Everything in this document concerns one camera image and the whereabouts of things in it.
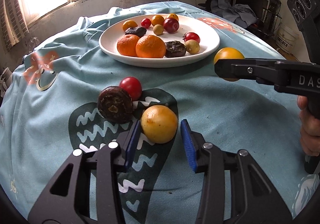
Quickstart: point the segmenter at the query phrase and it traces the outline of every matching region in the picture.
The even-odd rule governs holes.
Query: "white plate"
[[[207,25],[206,23],[186,17],[178,15],[179,17],[179,24],[180,27],[177,32],[173,34],[169,34],[167,32],[164,32],[162,35],[158,36],[160,37],[164,42],[178,40],[182,43],[183,41],[183,35],[186,32],[195,32],[200,37],[200,51],[195,54],[191,55],[189,53],[186,53],[183,57],[178,58],[162,58],[162,59],[150,59],[150,58],[136,58],[136,57],[128,57],[124,55],[120,55],[117,50],[117,41],[118,39],[124,35],[124,31],[122,30],[122,25],[127,20],[134,20],[138,26],[140,26],[141,21],[144,18],[152,19],[154,15],[141,15],[136,16],[133,18],[129,18],[123,21],[120,21],[112,26],[110,26],[108,29],[106,29],[99,39],[99,45],[104,53],[109,55],[110,57],[114,58],[115,60],[118,60],[122,63],[137,66],[137,67],[145,67],[145,68],[171,68],[171,67],[179,67],[187,64],[191,64],[194,62],[197,62],[199,60],[202,60],[209,56],[211,53],[213,53],[220,44],[220,38],[219,35],[216,33],[216,31]],[[153,26],[151,26],[147,30],[146,35],[154,35],[153,33]]]

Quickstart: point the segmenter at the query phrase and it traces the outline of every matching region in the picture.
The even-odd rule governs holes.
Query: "black speaker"
[[[320,0],[288,0],[287,5],[302,32],[309,59],[320,64]]]

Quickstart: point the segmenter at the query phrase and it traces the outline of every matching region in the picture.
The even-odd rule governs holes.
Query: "robotic claw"
[[[218,76],[255,79],[274,85],[278,92],[311,98],[313,113],[318,94],[320,66],[284,60],[219,60]],[[225,152],[182,120],[180,132],[190,167],[204,172],[196,224],[308,224],[320,218],[320,188],[293,220],[289,209],[266,174],[247,150]],[[140,121],[99,151],[74,150],[49,181],[31,209],[30,224],[125,224],[116,172],[132,165],[140,137]],[[313,171],[310,160],[306,169]],[[89,217],[90,170],[97,170],[97,221]],[[231,218],[224,220],[225,170],[230,171]]]

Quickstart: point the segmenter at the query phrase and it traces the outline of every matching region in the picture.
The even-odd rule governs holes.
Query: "shiitake mushroom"
[[[166,42],[165,48],[167,58],[183,57],[187,52],[185,45],[177,40]]]
[[[109,86],[102,90],[97,106],[100,114],[110,122],[125,124],[132,118],[132,98],[126,90],[118,86]]]
[[[133,35],[137,35],[139,38],[142,38],[146,33],[147,33],[147,29],[145,29],[144,27],[135,27],[135,28],[128,28],[124,34],[125,35],[133,34]]]

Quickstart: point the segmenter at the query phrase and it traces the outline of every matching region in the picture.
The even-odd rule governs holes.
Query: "triangular cutout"
[[[52,185],[50,193],[58,196],[66,197],[68,195],[73,164],[68,164],[60,174],[56,182]]]
[[[249,176],[251,180],[252,193],[254,196],[263,196],[270,194],[271,189],[265,183],[265,181],[261,178],[260,174],[256,171],[256,169],[252,166],[248,166]]]

